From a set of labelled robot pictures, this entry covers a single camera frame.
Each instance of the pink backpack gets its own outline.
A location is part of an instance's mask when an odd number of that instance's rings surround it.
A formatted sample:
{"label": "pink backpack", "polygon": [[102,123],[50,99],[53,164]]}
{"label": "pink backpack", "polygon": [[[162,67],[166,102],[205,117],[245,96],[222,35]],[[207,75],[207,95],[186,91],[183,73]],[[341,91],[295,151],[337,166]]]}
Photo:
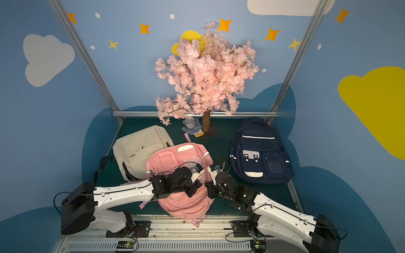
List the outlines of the pink backpack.
{"label": "pink backpack", "polygon": [[[169,214],[176,218],[191,220],[192,224],[196,227],[205,218],[205,213],[208,211],[214,199],[208,197],[207,188],[204,183],[210,181],[209,172],[207,167],[213,164],[209,152],[201,144],[196,143],[183,143],[173,147],[161,149],[154,153],[151,158],[146,162],[147,175],[152,176],[149,171],[153,171],[155,175],[161,172],[168,172],[170,174],[185,162],[196,162],[201,164],[205,169],[198,180],[202,186],[197,189],[197,192],[189,198],[184,192],[173,193],[168,198],[158,200],[160,206]],[[193,168],[194,163],[186,163],[182,166]]]}

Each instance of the white patch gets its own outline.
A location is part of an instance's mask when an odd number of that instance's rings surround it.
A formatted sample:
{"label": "white patch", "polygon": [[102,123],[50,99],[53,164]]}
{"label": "white patch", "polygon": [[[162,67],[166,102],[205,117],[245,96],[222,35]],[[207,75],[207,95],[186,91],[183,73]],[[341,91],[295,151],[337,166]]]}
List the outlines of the white patch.
{"label": "white patch", "polygon": [[[318,0],[247,0],[247,9],[257,15],[312,16]],[[324,15],[330,11],[335,0],[329,0]]]}
{"label": "white patch", "polygon": [[249,177],[262,177],[263,172],[247,172],[245,171],[245,174]]}
{"label": "white patch", "polygon": [[23,51],[28,61],[25,74],[28,82],[35,87],[45,85],[75,59],[73,47],[52,35],[27,35]]}
{"label": "white patch", "polygon": [[179,147],[179,148],[177,149],[177,151],[178,151],[178,152],[182,152],[182,151],[186,151],[186,150],[193,149],[193,148],[194,148],[193,145],[184,145],[184,146]]}

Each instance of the yellow star decal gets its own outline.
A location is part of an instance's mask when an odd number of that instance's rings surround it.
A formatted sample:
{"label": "yellow star decal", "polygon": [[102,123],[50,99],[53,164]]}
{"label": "yellow star decal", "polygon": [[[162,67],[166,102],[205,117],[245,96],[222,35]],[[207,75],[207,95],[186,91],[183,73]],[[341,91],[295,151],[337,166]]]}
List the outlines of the yellow star decal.
{"label": "yellow star decal", "polygon": [[68,16],[69,16],[70,21],[72,23],[77,23],[76,20],[75,20],[75,14],[74,13],[69,13]]}
{"label": "yellow star decal", "polygon": [[141,24],[141,23],[139,23],[139,25],[141,26],[141,34],[142,33],[147,33],[147,34],[150,34],[149,33],[149,25],[143,25],[143,24]]}
{"label": "yellow star decal", "polygon": [[118,48],[117,48],[118,42],[112,43],[111,40],[108,40],[108,41],[111,43],[110,47],[113,47],[113,48],[115,48],[116,50],[118,50]]}
{"label": "yellow star decal", "polygon": [[339,21],[340,23],[343,22],[343,20],[345,19],[345,17],[350,13],[350,11],[345,11],[345,8],[343,8],[342,12],[340,12],[340,15],[335,19],[337,21]]}
{"label": "yellow star decal", "polygon": [[269,28],[269,34],[267,35],[267,37],[264,40],[273,40],[276,41],[276,36],[279,33],[279,31],[281,30],[277,30],[277,31],[273,31]]}
{"label": "yellow star decal", "polygon": [[228,21],[223,20],[223,19],[220,19],[220,20],[221,20],[221,25],[218,28],[218,31],[229,32],[229,24],[232,22],[232,20],[228,20]]}
{"label": "yellow star decal", "polygon": [[301,42],[299,41],[299,42],[297,42],[296,40],[295,40],[295,38],[294,38],[294,43],[292,43],[289,47],[293,47],[294,48],[294,51],[295,50],[297,50],[297,46],[298,46],[298,44],[300,44]]}

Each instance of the black cable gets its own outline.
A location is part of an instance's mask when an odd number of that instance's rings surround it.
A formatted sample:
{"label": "black cable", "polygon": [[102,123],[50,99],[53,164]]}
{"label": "black cable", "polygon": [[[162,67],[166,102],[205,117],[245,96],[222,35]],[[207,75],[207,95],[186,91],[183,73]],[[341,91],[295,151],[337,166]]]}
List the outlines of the black cable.
{"label": "black cable", "polygon": [[[225,240],[227,240],[228,242],[235,242],[235,241],[229,241],[228,239],[227,239],[227,237],[228,236],[230,236],[231,234],[233,234],[234,232],[232,232],[232,233],[229,233],[229,234],[227,234],[227,235],[225,235]],[[253,237],[253,236],[251,236],[251,235],[249,235],[250,237],[252,237],[254,240],[259,240],[261,237],[265,237],[265,236],[260,236],[260,237]],[[245,241],[238,241],[238,242],[250,242],[251,240],[245,240]]]}
{"label": "black cable", "polygon": [[303,222],[308,223],[308,224],[310,224],[310,225],[312,225],[312,226],[315,226],[315,227],[330,228],[330,229],[336,229],[336,230],[344,231],[346,234],[345,234],[342,238],[340,238],[340,240],[343,240],[343,239],[346,238],[346,236],[347,236],[347,230],[345,230],[345,229],[335,228],[335,227],[325,227],[325,226],[319,226],[319,225],[316,225],[316,224],[309,223],[309,222],[305,221],[304,219],[302,219],[302,218],[300,218],[300,217],[298,217],[298,216],[296,216],[296,215],[294,215],[294,214],[292,214],[292,213],[290,213],[290,212],[288,212],[288,211],[286,211],[286,210],[284,210],[284,209],[282,209],[282,208],[279,208],[279,207],[277,207],[277,206],[275,206],[275,205],[263,204],[263,205],[259,206],[258,208],[253,209],[253,210],[250,211],[249,213],[252,213],[252,212],[256,211],[257,209],[259,209],[260,207],[263,207],[263,206],[275,207],[275,208],[277,208],[277,209],[279,209],[279,210],[281,210],[281,211],[283,211],[283,212],[288,213],[289,215],[294,216],[295,218],[299,219],[300,221],[303,221]]}
{"label": "black cable", "polygon": [[224,206],[226,206],[226,207],[228,207],[228,208],[232,208],[233,209],[233,207],[231,207],[231,206],[227,206],[226,204],[225,204],[225,198],[221,198],[222,199],[222,203],[224,204]]}
{"label": "black cable", "polygon": [[[141,188],[148,187],[148,186],[150,186],[151,184],[152,184],[152,182],[151,182],[150,184],[148,184],[148,185],[141,186],[141,187],[135,187],[135,188],[125,189],[125,190],[120,190],[120,191],[107,192],[107,193],[105,193],[105,195],[110,194],[110,193],[115,193],[115,192],[129,191],[129,190],[133,190],[133,189],[141,189]],[[83,196],[102,195],[102,193],[74,193],[74,192],[71,192],[71,191],[61,191],[60,193],[56,194],[56,195],[54,196],[54,198],[53,198],[53,206],[55,207],[55,209],[58,211],[58,213],[59,213],[60,215],[62,215],[62,213],[61,213],[61,212],[59,211],[59,209],[57,208],[57,206],[56,206],[56,204],[55,204],[55,200],[56,200],[56,197],[57,197],[59,194],[61,194],[61,193],[71,193],[71,194],[83,195]]]}
{"label": "black cable", "polygon": [[179,166],[178,166],[178,168],[180,167],[180,166],[182,166],[182,165],[184,165],[184,164],[188,164],[189,162],[185,162],[185,163],[183,163],[183,164],[180,164]]}
{"label": "black cable", "polygon": [[[189,163],[189,162],[185,162],[185,163],[183,163],[183,164],[180,164],[179,166],[177,166],[177,168],[179,168],[180,166],[182,166],[182,165],[184,165],[184,164],[187,164],[187,163]],[[159,176],[159,175],[162,174],[162,173],[173,173],[173,171],[163,171],[163,172],[157,174],[157,176]]]}
{"label": "black cable", "polygon": [[228,175],[228,173],[229,173],[231,167],[232,167],[232,164],[229,166],[229,169],[228,169],[228,171],[226,172],[225,176]]}
{"label": "black cable", "polygon": [[267,240],[267,236],[266,236],[266,237],[264,238],[264,240],[263,240],[263,242],[264,242],[264,247],[262,247],[262,253],[264,253],[264,251],[267,249],[266,240]]}
{"label": "black cable", "polygon": [[133,251],[131,251],[130,253],[134,252],[135,250],[137,250],[137,249],[139,248],[139,242],[138,242],[138,240],[137,240],[137,239],[132,238],[132,237],[129,237],[129,236],[124,236],[124,237],[126,237],[126,238],[130,238],[130,239],[132,239],[132,240],[134,240],[134,241],[136,242],[136,249],[134,249],[134,250],[133,250]]}

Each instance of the black mounting plate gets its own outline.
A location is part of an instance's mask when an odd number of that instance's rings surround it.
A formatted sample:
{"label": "black mounting plate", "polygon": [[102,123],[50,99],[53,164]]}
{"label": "black mounting plate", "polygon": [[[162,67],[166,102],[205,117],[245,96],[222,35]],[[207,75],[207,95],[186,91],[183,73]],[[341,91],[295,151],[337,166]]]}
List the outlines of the black mounting plate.
{"label": "black mounting plate", "polygon": [[[151,228],[150,221],[133,221],[133,222],[134,222],[134,230],[127,235],[128,237],[136,238],[136,236],[138,235],[138,230],[139,230],[138,238],[146,238],[149,236],[149,231]],[[121,236],[116,233],[112,233],[111,231],[107,231],[105,237],[120,238]]]}
{"label": "black mounting plate", "polygon": [[247,231],[246,221],[231,221],[234,237],[251,237]]}

